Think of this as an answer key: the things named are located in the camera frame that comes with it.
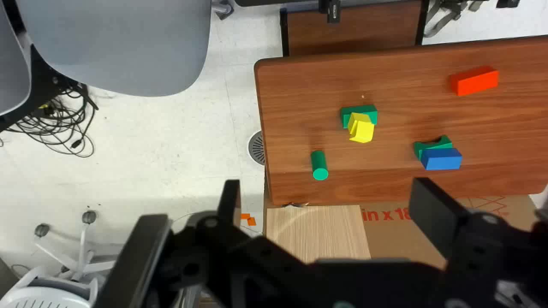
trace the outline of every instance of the cable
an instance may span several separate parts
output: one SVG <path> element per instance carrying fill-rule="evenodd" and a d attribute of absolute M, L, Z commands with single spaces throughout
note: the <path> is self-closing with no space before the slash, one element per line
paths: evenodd
<path fill-rule="evenodd" d="M 72 101 L 78 100 L 80 105 L 68 108 L 66 103 L 61 101 L 61 96 Z M 24 134 L 58 154 L 89 158 L 94 154 L 94 142 L 87 132 L 99 108 L 89 98 L 87 86 L 82 84 L 63 91 L 61 96 L 41 105 L 7 132 Z"/>

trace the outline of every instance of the wooden tabletop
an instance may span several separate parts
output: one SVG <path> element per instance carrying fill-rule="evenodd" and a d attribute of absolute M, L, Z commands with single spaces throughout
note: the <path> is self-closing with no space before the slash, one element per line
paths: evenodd
<path fill-rule="evenodd" d="M 457 98 L 447 77 L 489 65 L 493 91 Z M 453 197 L 539 192 L 548 182 L 548 38 L 262 60 L 255 65 L 272 204 L 406 201 L 412 177 Z M 371 144 L 347 141 L 342 107 L 378 108 Z M 412 142 L 448 136 L 459 172 L 426 173 Z M 322 149 L 330 178 L 315 182 Z"/>

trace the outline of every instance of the cardboard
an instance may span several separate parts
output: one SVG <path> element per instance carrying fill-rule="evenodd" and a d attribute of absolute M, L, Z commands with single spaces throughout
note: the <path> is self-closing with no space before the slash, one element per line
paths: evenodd
<path fill-rule="evenodd" d="M 459 199 L 459 202 L 467 209 L 503 218 L 524 231 L 537 221 L 527 195 Z M 445 266 L 445 259 L 411 221 L 407 202 L 363 204 L 361 218 L 371 259 L 409 259 L 438 269 Z"/>

